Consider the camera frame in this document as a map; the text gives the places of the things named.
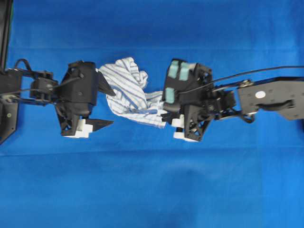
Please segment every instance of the white and blue striped towel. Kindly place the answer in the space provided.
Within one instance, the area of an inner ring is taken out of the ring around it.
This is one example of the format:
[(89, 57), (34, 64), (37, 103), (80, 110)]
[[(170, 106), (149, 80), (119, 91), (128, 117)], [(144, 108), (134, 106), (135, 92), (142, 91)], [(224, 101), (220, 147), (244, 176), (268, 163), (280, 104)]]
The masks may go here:
[(106, 64), (99, 69), (115, 91), (116, 96), (106, 95), (111, 111), (139, 124), (146, 124), (163, 128), (166, 122), (162, 121), (163, 109), (162, 91), (145, 93), (148, 74), (139, 71), (134, 59), (123, 58), (115, 64)]

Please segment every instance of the white label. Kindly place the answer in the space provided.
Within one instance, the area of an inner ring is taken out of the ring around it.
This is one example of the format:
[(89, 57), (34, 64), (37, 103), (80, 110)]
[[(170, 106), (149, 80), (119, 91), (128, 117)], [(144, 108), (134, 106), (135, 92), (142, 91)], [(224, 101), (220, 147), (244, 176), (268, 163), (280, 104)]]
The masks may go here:
[(266, 93), (264, 91), (258, 91), (256, 92), (256, 98), (264, 98), (266, 96)]

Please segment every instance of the wire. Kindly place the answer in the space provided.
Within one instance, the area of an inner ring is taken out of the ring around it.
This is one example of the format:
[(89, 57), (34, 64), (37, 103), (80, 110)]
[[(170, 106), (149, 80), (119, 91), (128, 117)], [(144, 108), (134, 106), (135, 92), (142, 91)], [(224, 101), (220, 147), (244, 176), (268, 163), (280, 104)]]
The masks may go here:
[(82, 78), (81, 78), (81, 77), (74, 77), (74, 78), (68, 79), (67, 81), (61, 83), (60, 85), (53, 86), (52, 88), (53, 88), (53, 89), (59, 88), (59, 87), (65, 86), (65, 85), (68, 84), (68, 83), (77, 81), (77, 80), (79, 80), (79, 79), (82, 79)]
[(284, 69), (284, 68), (304, 68), (304, 66), (277, 66), (277, 67), (272, 67), (272, 68), (263, 68), (263, 69), (259, 69), (259, 70), (246, 71), (246, 72), (238, 73), (236, 75), (231, 75), (231, 76), (222, 77), (222, 78), (213, 80), (213, 81), (211, 81), (211, 82), (209, 82), (205, 85), (202, 85), (200, 87), (197, 87), (197, 88), (194, 88), (194, 89), (191, 89), (191, 90), (187, 90), (187, 91), (184, 91), (184, 92), (179, 92), (179, 94), (187, 94), (187, 93), (196, 91), (198, 89), (205, 88), (209, 85), (212, 85), (213, 83), (216, 83), (216, 82), (219, 82), (219, 81), (224, 81), (224, 80), (231, 79), (231, 78), (238, 77), (238, 76), (242, 76), (242, 75), (249, 75), (249, 74), (253, 74), (253, 73), (257, 73), (257, 72), (268, 71), (268, 70), (278, 70), (278, 69)]
[(10, 94), (18, 94), (18, 93), (26, 92), (26, 91), (41, 91), (41, 89), (20, 89), (20, 90), (13, 91), (13, 92), (1, 93), (0, 96), (10, 95)]

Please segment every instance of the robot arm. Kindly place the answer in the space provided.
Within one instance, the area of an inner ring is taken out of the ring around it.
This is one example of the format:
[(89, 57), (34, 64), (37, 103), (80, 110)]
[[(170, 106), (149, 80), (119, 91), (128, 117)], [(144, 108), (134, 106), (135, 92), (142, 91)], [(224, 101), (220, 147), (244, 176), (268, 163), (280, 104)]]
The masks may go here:
[[(304, 68), (284, 66), (278, 68)], [(234, 76), (263, 70), (245, 72)], [(163, 100), (168, 114), (163, 120), (176, 127), (175, 138), (201, 141), (212, 120), (238, 117), (246, 123), (255, 120), (259, 109), (277, 111), (288, 120), (304, 118), (304, 78), (276, 77), (252, 82), (250, 80), (215, 86), (212, 70), (201, 64), (188, 64), (174, 59), (167, 71)], [(236, 111), (234, 91), (237, 88), (242, 110)]]
[[(26, 70), (18, 68), (23, 62)], [(23, 76), (33, 78), (30, 89), (21, 89)], [(30, 91), (30, 99), (21, 92)], [(61, 135), (73, 138), (85, 137), (112, 124), (112, 121), (89, 119), (97, 103), (97, 92), (115, 95), (95, 63), (78, 61), (69, 64), (67, 73), (59, 84), (53, 73), (33, 71), (25, 59), (20, 59), (13, 69), (0, 73), (0, 144), (17, 127), (19, 104), (55, 106)]]

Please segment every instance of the blue fabric surface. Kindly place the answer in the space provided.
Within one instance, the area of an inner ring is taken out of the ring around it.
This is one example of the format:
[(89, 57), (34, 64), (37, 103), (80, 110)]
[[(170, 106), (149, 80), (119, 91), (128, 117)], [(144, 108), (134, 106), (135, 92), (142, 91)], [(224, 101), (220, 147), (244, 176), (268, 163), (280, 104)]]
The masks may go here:
[[(15, 0), (7, 66), (26, 58), (61, 80), (79, 59), (133, 57), (152, 92), (173, 57), (213, 68), (214, 78), (303, 65), (303, 12), (303, 0)], [(189, 143), (170, 126), (115, 116), (104, 94), (92, 117), (114, 124), (73, 140), (60, 136), (52, 106), (20, 106), (18, 131), (0, 147), (1, 228), (304, 227), (298, 121), (261, 111), (253, 124), (213, 122)]]

